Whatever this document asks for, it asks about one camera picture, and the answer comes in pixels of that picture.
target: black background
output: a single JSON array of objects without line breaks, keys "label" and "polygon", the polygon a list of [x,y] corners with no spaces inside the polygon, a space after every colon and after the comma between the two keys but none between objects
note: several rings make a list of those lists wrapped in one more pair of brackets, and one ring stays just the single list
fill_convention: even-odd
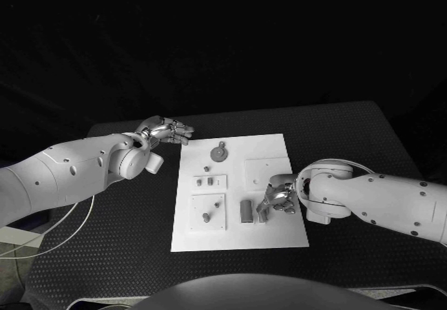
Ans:
[{"label": "black background", "polygon": [[95,123],[373,100],[422,174],[438,173],[447,35],[435,8],[411,17],[323,5],[174,9],[1,5],[4,163],[83,138]]}]

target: black table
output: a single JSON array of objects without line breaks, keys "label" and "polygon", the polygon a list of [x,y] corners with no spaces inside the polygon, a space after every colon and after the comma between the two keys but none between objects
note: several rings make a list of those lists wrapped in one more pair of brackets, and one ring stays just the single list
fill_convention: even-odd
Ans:
[{"label": "black table", "polygon": [[[193,139],[284,134],[292,172],[343,158],[375,172],[421,178],[376,104],[367,102],[177,117]],[[131,132],[141,120],[102,123],[88,136]],[[34,309],[65,309],[79,298],[148,296],[180,282],[226,273],[294,276],[344,288],[432,285],[447,291],[447,248],[364,223],[354,215],[330,225],[304,220],[310,247],[171,253],[180,146],[160,145],[158,174],[114,183],[73,239],[39,256],[27,279]],[[43,239],[50,249],[78,228],[83,201]],[[56,212],[56,219],[69,207]]]}]

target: metal robotic hand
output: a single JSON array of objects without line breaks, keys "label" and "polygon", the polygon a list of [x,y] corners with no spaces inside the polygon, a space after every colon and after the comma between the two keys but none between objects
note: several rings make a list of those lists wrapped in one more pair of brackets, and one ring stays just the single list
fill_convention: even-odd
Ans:
[{"label": "metal robotic hand", "polygon": [[145,136],[145,139],[151,140],[153,149],[158,142],[187,145],[187,138],[191,137],[193,127],[186,126],[174,119],[151,116],[141,122],[137,132]]},{"label": "metal robotic hand", "polygon": [[287,214],[295,214],[295,207],[291,200],[295,196],[294,184],[297,177],[297,174],[277,174],[269,178],[264,200],[256,207],[261,221],[266,221],[269,207],[277,211],[284,211]]}]

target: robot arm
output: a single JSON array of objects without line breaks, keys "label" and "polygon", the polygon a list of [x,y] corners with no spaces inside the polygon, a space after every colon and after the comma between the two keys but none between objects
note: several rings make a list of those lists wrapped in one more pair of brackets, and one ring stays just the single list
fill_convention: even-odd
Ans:
[{"label": "robot arm", "polygon": [[447,187],[375,173],[351,178],[351,172],[349,164],[321,160],[298,175],[274,176],[269,179],[274,191],[266,188],[271,193],[264,205],[287,212],[292,193],[307,207],[311,222],[328,224],[330,218],[344,218],[353,213],[372,225],[447,243]]},{"label": "robot arm", "polygon": [[83,201],[144,169],[157,173],[163,159],[151,149],[158,142],[187,145],[193,128],[154,116],[137,130],[53,145],[0,169],[0,227],[37,211]]}]

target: robotic hand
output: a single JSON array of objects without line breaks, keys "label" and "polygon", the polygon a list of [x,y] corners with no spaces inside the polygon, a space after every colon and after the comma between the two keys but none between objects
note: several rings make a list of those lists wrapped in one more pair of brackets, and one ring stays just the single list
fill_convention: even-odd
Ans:
[{"label": "robotic hand", "polygon": [[160,142],[187,145],[193,127],[153,116],[135,132],[109,134],[53,145],[0,169],[0,227],[29,214],[72,205],[145,169],[157,173]]},{"label": "robotic hand", "polygon": [[[369,174],[353,178],[353,167]],[[353,213],[359,219],[411,236],[447,243],[447,186],[425,181],[376,174],[362,165],[344,160],[320,160],[298,174],[269,178],[264,201],[256,207],[259,220],[266,210],[294,214],[307,207],[311,222],[330,223]]]}]

